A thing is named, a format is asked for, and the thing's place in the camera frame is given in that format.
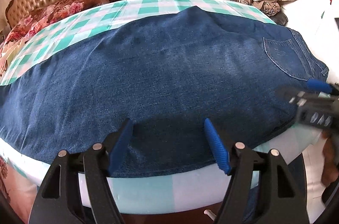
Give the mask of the person right hand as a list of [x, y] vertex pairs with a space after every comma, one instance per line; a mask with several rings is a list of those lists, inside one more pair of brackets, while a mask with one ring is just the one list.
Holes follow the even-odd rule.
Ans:
[[337, 165], [334, 162], [336, 150], [328, 132], [322, 132], [322, 138], [326, 140], [322, 154], [324, 156], [324, 168], [322, 171], [321, 182], [325, 187], [335, 182], [338, 178]]

